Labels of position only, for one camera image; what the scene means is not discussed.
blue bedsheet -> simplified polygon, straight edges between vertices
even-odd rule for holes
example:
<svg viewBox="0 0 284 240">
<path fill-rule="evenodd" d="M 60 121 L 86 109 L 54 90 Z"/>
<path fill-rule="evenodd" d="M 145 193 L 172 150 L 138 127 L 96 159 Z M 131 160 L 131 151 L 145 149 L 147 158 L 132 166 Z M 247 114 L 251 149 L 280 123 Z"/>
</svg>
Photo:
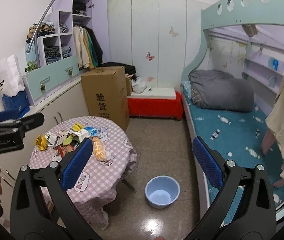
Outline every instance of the blue bedsheet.
<svg viewBox="0 0 284 240">
<path fill-rule="evenodd" d="M 197 136 L 201 136 L 206 144 L 213 150 L 217 150 L 224 159 L 234 160 L 239 166 L 254 168 L 257 164 L 262 164 L 267 171 L 269 180 L 273 185 L 274 182 L 281 179 L 281 166 L 284 163 L 280 150 L 275 143 L 272 146 L 273 151 L 269 151 L 266 156 L 262 154 L 261 143 L 267 130 L 265 124 L 266 115 L 260 110 L 255 109 L 250 113 L 238 113 L 223 110 L 200 109 L 191 103 L 187 98 L 187 93 L 183 89 L 183 93 L 189 104 L 191 117 L 194 122 Z M 219 129 L 219 135 L 214 138 L 212 134 Z M 255 132 L 259 129 L 259 136 L 256 138 Z M 257 156 L 248 149 L 254 150 Z M 213 202 L 218 190 L 208 183 L 210 203 Z M 232 221 L 240 202 L 243 189 L 239 187 L 234 198 L 232 206 L 225 217 L 225 224 Z M 273 188 L 273 194 L 279 196 L 280 202 L 275 203 L 278 206 L 284 201 L 284 185 L 281 188 Z"/>
</svg>

round table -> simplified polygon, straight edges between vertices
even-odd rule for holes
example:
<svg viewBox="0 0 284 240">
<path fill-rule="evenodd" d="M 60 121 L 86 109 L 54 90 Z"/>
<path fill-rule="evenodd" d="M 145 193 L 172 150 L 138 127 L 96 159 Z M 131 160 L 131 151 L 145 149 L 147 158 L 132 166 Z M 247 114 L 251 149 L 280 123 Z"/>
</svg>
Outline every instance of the round table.
<svg viewBox="0 0 284 240">
<path fill-rule="evenodd" d="M 92 155 L 79 177 L 85 180 L 78 180 L 67 193 L 88 223 L 102 223 L 107 226 L 108 215 L 102 207 L 115 199 L 115 187 L 123 174 L 133 171 L 137 154 L 125 132 L 113 121 L 102 117 L 85 116 L 69 119 L 52 128 L 50 132 L 56 135 L 60 130 L 69 130 L 77 122 L 83 127 L 97 128 L 103 145 L 111 153 L 113 161 L 106 166 Z M 57 151 L 53 147 L 48 147 L 42 152 L 35 147 L 30 159 L 30 168 L 47 167 L 50 162 L 56 160 L 56 154 Z M 51 201 L 48 189 L 42 187 L 42 192 L 46 203 Z"/>
</svg>

white paper bag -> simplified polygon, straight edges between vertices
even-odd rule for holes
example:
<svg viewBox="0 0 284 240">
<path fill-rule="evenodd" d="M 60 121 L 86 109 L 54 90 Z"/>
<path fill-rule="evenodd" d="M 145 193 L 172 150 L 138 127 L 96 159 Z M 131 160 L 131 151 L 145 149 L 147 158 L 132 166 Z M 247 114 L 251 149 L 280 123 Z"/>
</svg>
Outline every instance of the white paper bag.
<svg viewBox="0 0 284 240">
<path fill-rule="evenodd" d="M 18 57 L 12 55 L 0 61 L 0 93 L 8 97 L 15 97 L 24 91 L 23 80 L 18 71 Z"/>
</svg>

plastic basin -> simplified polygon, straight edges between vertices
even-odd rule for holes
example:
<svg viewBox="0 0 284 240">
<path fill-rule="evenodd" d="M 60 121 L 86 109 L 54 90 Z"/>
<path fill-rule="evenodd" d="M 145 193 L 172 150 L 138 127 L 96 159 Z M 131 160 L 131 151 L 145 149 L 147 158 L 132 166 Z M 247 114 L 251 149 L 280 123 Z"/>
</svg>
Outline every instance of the plastic basin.
<svg viewBox="0 0 284 240">
<path fill-rule="evenodd" d="M 146 184 L 145 195 L 152 207 L 165 208 L 179 197 L 180 185 L 172 177 L 157 176 Z"/>
</svg>

pillow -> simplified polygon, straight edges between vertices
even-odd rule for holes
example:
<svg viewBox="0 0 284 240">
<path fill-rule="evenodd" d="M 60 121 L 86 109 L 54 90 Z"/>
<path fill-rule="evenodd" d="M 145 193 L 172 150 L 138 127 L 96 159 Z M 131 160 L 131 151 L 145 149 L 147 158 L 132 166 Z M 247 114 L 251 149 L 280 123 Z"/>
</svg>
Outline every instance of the pillow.
<svg viewBox="0 0 284 240">
<path fill-rule="evenodd" d="M 192 100 L 192 96 L 191 96 L 192 84 L 191 84 L 191 81 L 181 81 L 181 85 L 184 87 L 185 91 L 187 92 L 187 97 L 190 100 Z"/>
</svg>

